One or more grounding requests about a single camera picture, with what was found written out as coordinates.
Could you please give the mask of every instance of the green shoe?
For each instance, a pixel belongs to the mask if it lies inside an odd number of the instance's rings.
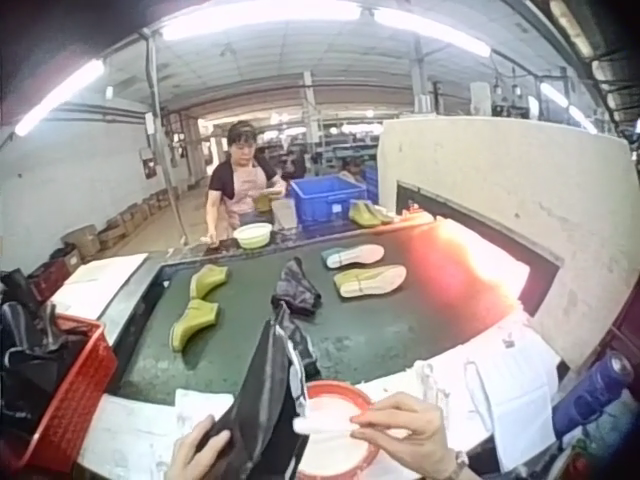
[[[169,333],[169,344],[174,352],[181,352],[194,333],[215,325],[218,320],[218,304],[204,300],[191,300],[187,309]]]
[[[382,225],[380,219],[369,211],[366,202],[362,200],[351,202],[349,219],[363,228],[373,228]]]
[[[382,224],[388,225],[390,223],[393,223],[393,217],[387,215],[379,208],[376,208],[376,206],[370,201],[365,202],[365,206],[367,207],[367,210],[369,210],[369,213],[380,220]]]
[[[402,265],[387,265],[340,272],[333,277],[333,281],[342,297],[351,298],[392,292],[402,285],[406,277],[407,269]]]
[[[380,245],[358,245],[353,248],[331,248],[320,255],[328,268],[340,268],[350,263],[375,263],[384,256],[384,248]]]
[[[225,283],[227,278],[229,278],[229,267],[205,265],[191,277],[189,297],[191,300],[203,300],[211,290]]]

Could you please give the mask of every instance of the red bowl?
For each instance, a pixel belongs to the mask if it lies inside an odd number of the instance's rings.
[[[363,391],[344,382],[318,380],[317,382],[309,383],[309,385],[307,385],[307,391],[309,399],[323,396],[340,397],[350,403],[353,403],[361,411],[367,410],[373,403],[369,396]],[[313,475],[298,470],[296,478],[298,480],[353,480],[358,478],[358,475],[373,463],[378,456],[379,451],[380,449],[378,447],[369,445],[367,453],[362,457],[362,460],[360,460],[358,465],[336,475]]]

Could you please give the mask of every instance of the yellow shoe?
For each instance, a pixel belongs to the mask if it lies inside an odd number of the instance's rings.
[[[229,278],[229,267],[205,265],[191,277],[189,297],[191,300],[202,300],[211,290],[225,283],[227,278]]]
[[[364,228],[373,228],[382,225],[380,219],[369,211],[366,202],[363,202],[362,200],[351,202],[351,206],[349,207],[349,219],[356,225]]]
[[[169,333],[169,344],[174,352],[181,352],[194,333],[215,325],[218,320],[218,304],[204,300],[191,300],[187,309]]]
[[[364,204],[367,207],[367,210],[369,210],[369,213],[371,213],[371,215],[373,215],[378,220],[380,220],[382,224],[388,225],[389,223],[393,223],[393,217],[391,217],[390,215],[387,215],[384,211],[380,210],[379,208],[376,208],[376,206],[373,203],[366,201],[364,202]]]
[[[333,281],[342,297],[351,298],[392,292],[402,285],[406,277],[407,269],[402,265],[387,265],[340,272]]]

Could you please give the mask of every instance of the white shoe sole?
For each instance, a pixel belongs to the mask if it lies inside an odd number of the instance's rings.
[[[398,265],[371,280],[345,283],[340,287],[340,295],[344,298],[362,295],[384,295],[402,285],[405,278],[407,278],[407,269],[402,265]]]
[[[350,263],[368,265],[375,263],[384,256],[384,248],[380,245],[360,245],[344,252],[334,253],[327,258],[328,268],[340,268]]]

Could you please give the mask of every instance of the white wall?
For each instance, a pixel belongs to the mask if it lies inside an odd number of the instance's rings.
[[[3,268],[30,272],[64,233],[86,224],[102,228],[163,188],[160,169],[144,177],[145,135],[142,125],[44,122],[0,152]],[[170,170],[175,183],[187,179],[185,162]]]
[[[424,188],[508,227],[562,267],[535,318],[573,367],[602,338],[640,269],[640,190],[622,140],[541,122],[473,117],[385,122],[380,199]]]

